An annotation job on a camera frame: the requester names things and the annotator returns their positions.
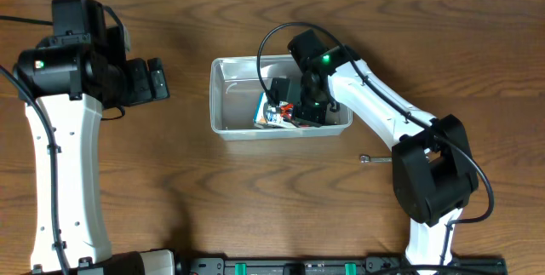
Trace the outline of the red handled pliers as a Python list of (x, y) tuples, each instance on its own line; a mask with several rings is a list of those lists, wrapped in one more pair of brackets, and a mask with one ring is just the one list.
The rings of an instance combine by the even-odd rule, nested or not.
[(295, 118), (293, 117), (294, 108), (295, 108), (294, 105), (291, 103), (280, 105), (278, 107), (280, 117), (282, 118), (284, 122), (290, 123), (296, 128), (300, 128), (300, 127), (307, 128), (308, 124), (297, 122)]

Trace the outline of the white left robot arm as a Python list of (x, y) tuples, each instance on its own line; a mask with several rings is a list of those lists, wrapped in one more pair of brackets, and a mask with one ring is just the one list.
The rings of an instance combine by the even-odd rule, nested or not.
[(103, 111), (169, 98), (159, 58), (129, 60), (126, 38), (54, 36), (22, 52), (9, 79), (26, 103), (35, 152), (34, 274), (174, 274), (170, 249), (113, 254), (100, 204)]

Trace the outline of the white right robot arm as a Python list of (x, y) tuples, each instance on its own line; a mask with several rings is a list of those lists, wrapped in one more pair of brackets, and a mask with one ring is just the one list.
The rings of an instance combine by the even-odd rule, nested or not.
[(302, 75), (294, 122), (323, 125), (325, 110), (345, 106), (390, 150), (393, 193), (410, 217), (405, 272), (452, 270), (453, 231), (465, 221), (462, 210), (479, 186), (462, 122), (453, 115), (436, 118), (411, 105), (349, 47), (292, 40), (288, 50)]

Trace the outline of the teal white screw box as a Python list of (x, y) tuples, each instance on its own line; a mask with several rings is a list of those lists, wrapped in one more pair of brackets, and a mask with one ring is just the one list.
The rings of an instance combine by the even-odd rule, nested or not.
[(253, 122), (261, 129), (295, 129), (295, 126), (282, 120), (278, 106), (271, 106), (265, 93), (260, 95)]

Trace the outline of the silver combination wrench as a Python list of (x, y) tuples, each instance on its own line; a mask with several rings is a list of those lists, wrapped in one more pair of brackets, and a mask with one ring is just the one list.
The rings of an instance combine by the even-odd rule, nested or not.
[(392, 158), (391, 157), (372, 157), (369, 155), (361, 155), (360, 156), (360, 162), (361, 163), (391, 163)]

